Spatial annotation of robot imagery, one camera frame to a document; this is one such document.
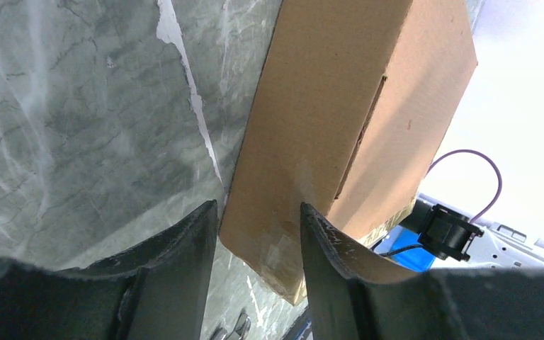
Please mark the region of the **brown cardboard express box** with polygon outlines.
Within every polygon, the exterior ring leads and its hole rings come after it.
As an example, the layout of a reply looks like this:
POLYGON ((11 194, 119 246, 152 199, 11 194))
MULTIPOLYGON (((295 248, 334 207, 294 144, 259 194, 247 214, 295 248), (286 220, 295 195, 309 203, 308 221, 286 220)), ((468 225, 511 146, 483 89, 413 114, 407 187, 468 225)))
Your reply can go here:
POLYGON ((403 220, 476 66, 465 1, 284 1, 221 242, 300 304, 300 205, 366 246, 403 220))

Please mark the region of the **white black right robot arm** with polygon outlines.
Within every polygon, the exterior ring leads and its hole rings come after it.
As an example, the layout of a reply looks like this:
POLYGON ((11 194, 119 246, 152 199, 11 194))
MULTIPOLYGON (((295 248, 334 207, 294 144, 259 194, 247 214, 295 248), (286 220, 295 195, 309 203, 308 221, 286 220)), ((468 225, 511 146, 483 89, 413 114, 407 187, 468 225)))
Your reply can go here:
MULTIPOLYGON (((414 232, 414 226, 436 204, 442 202, 423 193, 419 194, 412 213, 372 245, 371 249, 376 254, 384 254, 417 244, 419 235, 414 232)), ((403 251, 390 259, 417 272, 431 268, 544 268, 543 239, 483 218, 475 224, 484 234, 473 237, 466 244, 464 251, 470 256, 468 260, 441 260, 422 248, 403 251)))

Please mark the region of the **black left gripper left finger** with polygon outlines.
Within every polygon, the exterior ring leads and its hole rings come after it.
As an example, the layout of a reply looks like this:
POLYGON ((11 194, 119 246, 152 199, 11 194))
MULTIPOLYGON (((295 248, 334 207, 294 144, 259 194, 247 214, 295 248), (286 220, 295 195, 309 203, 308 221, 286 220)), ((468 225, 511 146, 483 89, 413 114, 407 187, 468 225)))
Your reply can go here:
POLYGON ((0 339, 198 339, 217 229, 209 200, 86 268, 0 257, 0 339))

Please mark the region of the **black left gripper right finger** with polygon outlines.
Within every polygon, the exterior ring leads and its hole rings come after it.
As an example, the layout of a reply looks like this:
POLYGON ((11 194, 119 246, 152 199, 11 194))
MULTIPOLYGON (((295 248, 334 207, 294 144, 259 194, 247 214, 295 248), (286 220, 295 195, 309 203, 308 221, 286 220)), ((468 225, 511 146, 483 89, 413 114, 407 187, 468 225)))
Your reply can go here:
POLYGON ((544 339, 544 268, 417 273, 308 203, 300 243, 315 339, 544 339))

